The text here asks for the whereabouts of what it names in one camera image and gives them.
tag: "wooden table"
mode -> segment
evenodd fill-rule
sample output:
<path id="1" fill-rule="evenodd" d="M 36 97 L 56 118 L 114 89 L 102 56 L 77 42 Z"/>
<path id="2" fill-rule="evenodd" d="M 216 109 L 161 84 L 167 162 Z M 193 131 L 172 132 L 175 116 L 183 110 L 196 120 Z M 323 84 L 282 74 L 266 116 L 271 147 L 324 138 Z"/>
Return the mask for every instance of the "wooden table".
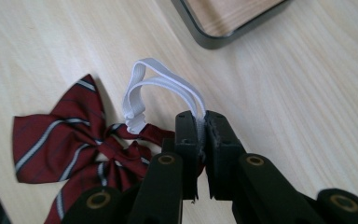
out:
<path id="1" fill-rule="evenodd" d="M 79 78 L 102 89 L 109 123 L 122 122 L 132 64 L 164 62 L 224 114 L 248 152 L 270 158 L 300 192 L 358 195 L 358 1 L 292 1 L 217 50 L 196 44 L 171 1 L 0 1 L 0 200 L 13 223 L 41 223 L 60 184 L 19 184 L 13 116 L 48 113 Z M 174 128 L 187 110 L 143 90 L 147 121 Z M 183 223 L 233 223 L 230 203 L 185 202 Z"/>

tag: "clamp jaw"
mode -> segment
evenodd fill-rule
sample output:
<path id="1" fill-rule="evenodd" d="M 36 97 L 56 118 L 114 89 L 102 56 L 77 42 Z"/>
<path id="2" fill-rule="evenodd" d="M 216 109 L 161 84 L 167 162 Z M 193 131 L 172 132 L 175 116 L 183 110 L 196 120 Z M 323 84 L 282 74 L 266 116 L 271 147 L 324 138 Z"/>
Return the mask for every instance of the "clamp jaw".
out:
<path id="1" fill-rule="evenodd" d="M 313 200 L 294 189 L 267 158 L 246 153 L 227 119 L 206 116 L 206 172 L 211 198 L 232 201 L 237 223 L 358 223 L 358 197 L 341 189 L 322 190 Z M 165 139 L 144 181 L 120 193 L 91 189 L 71 207 L 63 223 L 182 223 L 182 200 L 195 200 L 202 171 L 195 121 L 189 111 L 176 116 L 175 139 Z M 100 200 L 96 194 L 106 192 Z M 101 208 L 93 203 L 109 202 Z"/>

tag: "bow knot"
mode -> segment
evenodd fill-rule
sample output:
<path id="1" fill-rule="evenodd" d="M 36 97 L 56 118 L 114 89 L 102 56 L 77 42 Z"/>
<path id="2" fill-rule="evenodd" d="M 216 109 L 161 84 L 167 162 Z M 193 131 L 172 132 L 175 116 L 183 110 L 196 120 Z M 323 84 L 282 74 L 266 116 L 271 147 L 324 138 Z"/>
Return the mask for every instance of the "bow knot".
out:
<path id="1" fill-rule="evenodd" d="M 174 133 L 146 124 L 139 134 L 125 124 L 106 128 L 103 105 L 90 75 L 80 79 L 48 115 L 14 118 L 13 159 L 23 183 L 69 179 L 51 206 L 47 223 L 61 222 L 84 191 L 98 186 L 126 190 L 145 177 L 150 149 L 133 141 L 124 148 L 113 136 L 161 146 Z M 107 161 L 97 161 L 102 153 Z"/>

